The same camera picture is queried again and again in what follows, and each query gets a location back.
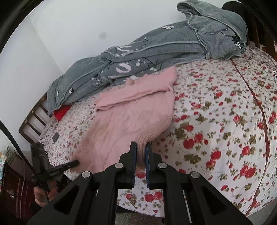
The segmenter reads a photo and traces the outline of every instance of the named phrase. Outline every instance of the pillow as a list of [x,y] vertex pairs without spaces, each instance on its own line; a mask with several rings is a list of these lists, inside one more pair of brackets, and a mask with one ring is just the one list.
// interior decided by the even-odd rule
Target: pillow
[[58,122],[63,118],[63,116],[67,113],[70,107],[71,105],[63,105],[59,109],[53,111],[53,114]]

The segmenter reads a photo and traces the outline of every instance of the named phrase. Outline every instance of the tiled floor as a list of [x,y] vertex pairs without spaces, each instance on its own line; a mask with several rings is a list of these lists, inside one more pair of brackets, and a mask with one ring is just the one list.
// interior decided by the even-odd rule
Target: tiled floor
[[[252,214],[248,219],[253,225],[262,225],[267,217],[276,206],[277,200],[261,209],[260,211]],[[139,213],[122,213],[116,215],[116,225],[163,225],[161,218],[146,216]]]

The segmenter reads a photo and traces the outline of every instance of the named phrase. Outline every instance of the floral bedsheet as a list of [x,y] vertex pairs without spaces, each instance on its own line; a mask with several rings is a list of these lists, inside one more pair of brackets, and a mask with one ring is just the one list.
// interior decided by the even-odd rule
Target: floral bedsheet
[[[199,172],[245,215],[277,197],[276,69],[277,63],[255,47],[228,61],[178,66],[172,125],[152,141],[153,151],[164,162],[183,173]],[[43,143],[52,165],[70,160],[93,122],[97,96],[74,104],[45,133]],[[54,144],[55,132],[60,137]],[[65,174],[70,179],[78,176]],[[164,216],[162,190],[147,188],[144,168],[136,170],[134,189],[119,190],[117,203]]]

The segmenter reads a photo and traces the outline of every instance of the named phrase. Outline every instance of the wooden cabinet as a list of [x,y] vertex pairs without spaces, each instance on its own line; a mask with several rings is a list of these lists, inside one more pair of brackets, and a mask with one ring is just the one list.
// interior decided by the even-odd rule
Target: wooden cabinet
[[35,202],[32,171],[16,152],[12,152],[3,170],[2,195],[7,209],[17,218],[29,220],[30,205]]

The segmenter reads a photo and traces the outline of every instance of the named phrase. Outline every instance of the pink sweater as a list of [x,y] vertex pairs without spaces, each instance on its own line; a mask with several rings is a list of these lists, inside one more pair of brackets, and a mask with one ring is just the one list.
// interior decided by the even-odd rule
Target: pink sweater
[[105,170],[129,151],[131,141],[138,144],[138,163],[144,164],[146,143],[171,124],[176,79],[176,68],[170,67],[159,75],[127,78],[123,88],[100,94],[95,100],[99,111],[73,154],[72,160],[80,161],[74,170]]

